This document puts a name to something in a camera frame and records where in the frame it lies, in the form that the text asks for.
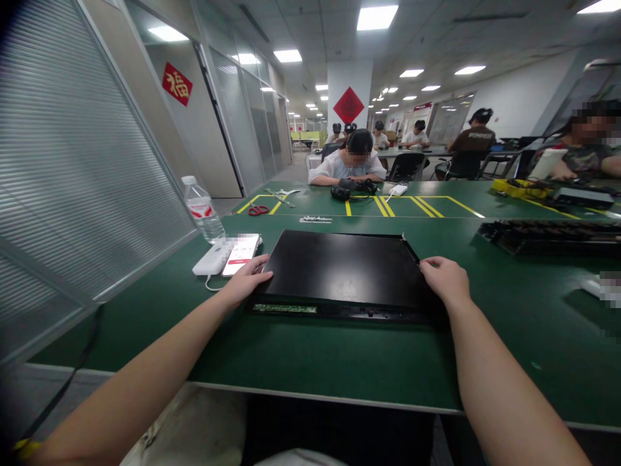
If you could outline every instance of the white cable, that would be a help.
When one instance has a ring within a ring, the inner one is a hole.
[[[209,279],[211,278],[211,275],[207,275],[207,280],[205,280],[205,288],[207,288],[209,291],[220,291],[222,288],[209,288],[209,285],[207,283],[209,283]]]

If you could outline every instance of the headphones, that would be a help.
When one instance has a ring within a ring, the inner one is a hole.
[[[352,191],[363,191],[369,193],[367,197],[351,197]],[[362,183],[356,183],[353,180],[347,178],[341,178],[336,186],[333,186],[330,190],[332,197],[339,201],[363,201],[368,199],[377,192],[377,186],[375,186],[370,179],[366,179]]]

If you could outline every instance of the hand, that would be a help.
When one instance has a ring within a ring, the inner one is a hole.
[[[427,258],[420,261],[420,271],[445,304],[470,300],[468,274],[457,262],[438,256]]]
[[[250,296],[259,283],[269,280],[274,273],[261,273],[263,264],[270,258],[269,254],[252,258],[250,262],[244,265],[231,277],[226,286],[220,290],[216,296],[224,300],[225,304],[234,309],[244,299]]]

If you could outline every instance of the red diamond sign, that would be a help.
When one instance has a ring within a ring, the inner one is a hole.
[[[334,111],[345,124],[352,123],[362,110],[364,105],[351,87],[347,88],[334,106]]]

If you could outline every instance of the brown t-shirt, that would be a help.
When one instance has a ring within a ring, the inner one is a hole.
[[[486,151],[491,149],[495,142],[496,133],[486,126],[477,126],[462,131],[455,139],[451,151]]]

